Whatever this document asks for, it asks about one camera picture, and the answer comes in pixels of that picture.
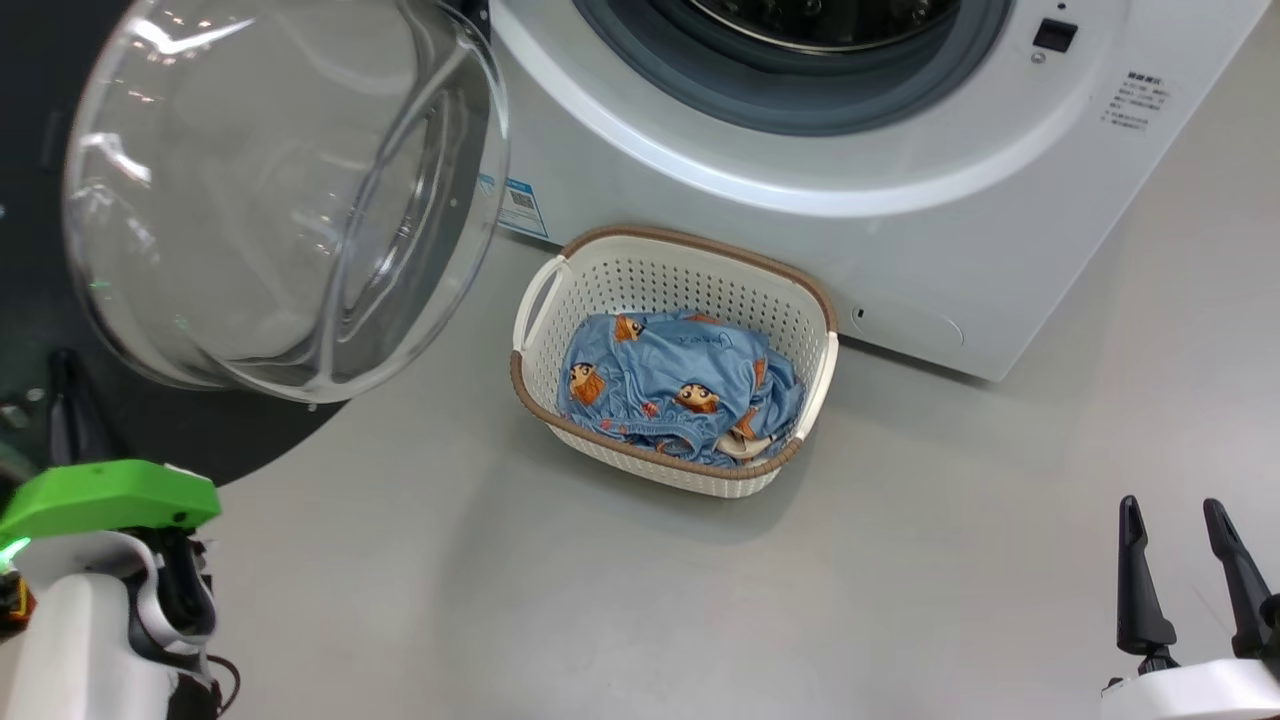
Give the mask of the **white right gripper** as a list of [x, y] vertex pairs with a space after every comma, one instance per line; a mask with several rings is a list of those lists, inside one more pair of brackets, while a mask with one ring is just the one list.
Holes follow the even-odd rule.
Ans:
[[1117, 648], [1142, 659], [1135, 676], [1101, 691], [1100, 720], [1280, 720], [1280, 593], [1274, 593], [1225, 506], [1203, 502], [1221, 562], [1238, 659], [1179, 665], [1175, 626], [1164, 616], [1146, 557], [1148, 536], [1134, 495], [1119, 505]]

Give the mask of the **white basket with brown rim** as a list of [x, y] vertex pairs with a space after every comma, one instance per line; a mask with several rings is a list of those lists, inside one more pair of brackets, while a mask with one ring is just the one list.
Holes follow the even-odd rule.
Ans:
[[[794, 365], [806, 395], [776, 454], [739, 468], [713, 468], [640, 450], [561, 416], [564, 354], [596, 314], [692, 310], [765, 336]], [[838, 338], [822, 288], [801, 272], [758, 254], [673, 231], [612, 225], [591, 231], [547, 261], [517, 311], [511, 378], [520, 402], [562, 442], [636, 477], [719, 498], [764, 489], [812, 433], [835, 375]]]

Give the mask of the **black-rimmed glass washer door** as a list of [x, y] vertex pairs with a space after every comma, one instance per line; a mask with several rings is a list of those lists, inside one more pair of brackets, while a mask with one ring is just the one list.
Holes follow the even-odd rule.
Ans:
[[489, 0], [0, 0], [0, 495], [58, 350], [219, 486], [419, 355], [492, 237], [490, 40]]

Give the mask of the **small printed text label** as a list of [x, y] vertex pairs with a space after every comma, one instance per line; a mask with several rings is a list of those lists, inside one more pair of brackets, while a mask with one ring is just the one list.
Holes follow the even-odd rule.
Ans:
[[1162, 123], [1172, 105], [1172, 85], [1165, 78], [1128, 70], [1103, 101], [1103, 126], [1144, 135]]

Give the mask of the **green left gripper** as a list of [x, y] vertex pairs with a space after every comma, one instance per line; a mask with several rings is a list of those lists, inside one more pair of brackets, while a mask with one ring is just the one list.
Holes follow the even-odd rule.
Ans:
[[0, 512], [0, 550], [104, 530], [198, 529], [221, 514], [218, 488], [205, 477], [145, 460], [106, 461], [109, 429], [79, 355], [58, 350], [49, 370], [52, 468], [22, 484]]

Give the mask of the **washing machine drum with clothes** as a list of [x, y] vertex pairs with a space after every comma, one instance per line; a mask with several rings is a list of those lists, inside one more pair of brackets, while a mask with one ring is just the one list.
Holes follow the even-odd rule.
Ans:
[[963, 0], [686, 0], [737, 35], [792, 53], [847, 55], [950, 20]]

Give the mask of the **white front-load washing machine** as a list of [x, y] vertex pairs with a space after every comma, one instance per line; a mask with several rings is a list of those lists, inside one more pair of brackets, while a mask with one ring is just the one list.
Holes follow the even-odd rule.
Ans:
[[[550, 242], [650, 225], [818, 279], [841, 334], [986, 380], [1015, 365], [1274, 0], [1015, 0], [975, 72], [891, 126], [790, 137], [717, 120], [632, 70], [573, 0], [489, 0], [509, 178]], [[1068, 53], [1032, 45], [1044, 18]], [[1100, 122], [1128, 70], [1172, 105]]]

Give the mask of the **blue cartoon print garment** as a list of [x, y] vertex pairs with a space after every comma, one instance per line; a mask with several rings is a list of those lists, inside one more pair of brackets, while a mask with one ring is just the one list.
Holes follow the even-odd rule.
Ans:
[[566, 420], [713, 468], [749, 464], [716, 451], [731, 430], [774, 437], [751, 462], [776, 454], [806, 395], [765, 336], [692, 310], [590, 315], [570, 341], [559, 382]]

